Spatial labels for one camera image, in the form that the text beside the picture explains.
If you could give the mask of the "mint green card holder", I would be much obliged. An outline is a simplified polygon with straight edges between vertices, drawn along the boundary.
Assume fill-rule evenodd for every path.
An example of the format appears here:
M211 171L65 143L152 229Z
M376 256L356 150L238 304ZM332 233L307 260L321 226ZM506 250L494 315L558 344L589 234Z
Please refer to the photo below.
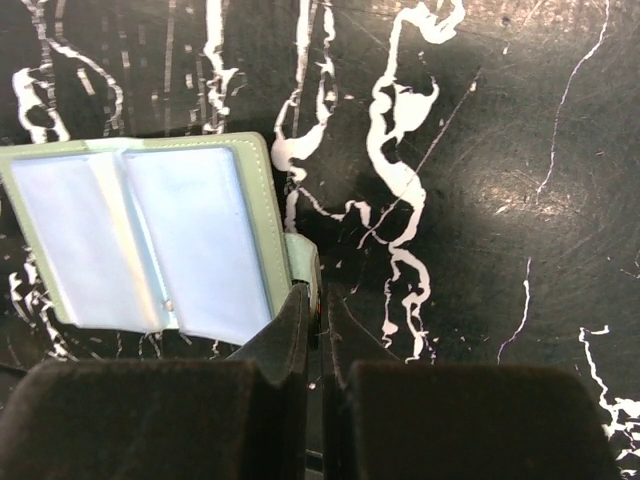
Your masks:
M1 180L63 324L242 345L296 283L320 310L258 133L6 146Z

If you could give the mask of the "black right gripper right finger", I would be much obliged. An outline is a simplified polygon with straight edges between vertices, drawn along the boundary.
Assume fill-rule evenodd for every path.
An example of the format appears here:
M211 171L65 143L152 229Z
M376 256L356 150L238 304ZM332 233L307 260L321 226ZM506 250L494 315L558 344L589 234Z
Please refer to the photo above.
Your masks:
M574 376L530 366L404 363L330 287L323 303L328 479L616 479Z

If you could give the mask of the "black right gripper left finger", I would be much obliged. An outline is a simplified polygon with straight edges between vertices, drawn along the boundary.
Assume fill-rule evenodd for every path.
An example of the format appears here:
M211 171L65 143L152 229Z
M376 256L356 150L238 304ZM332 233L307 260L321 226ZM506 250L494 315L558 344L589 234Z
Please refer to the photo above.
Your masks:
M5 479L301 479L310 302L222 361L34 367L1 416Z

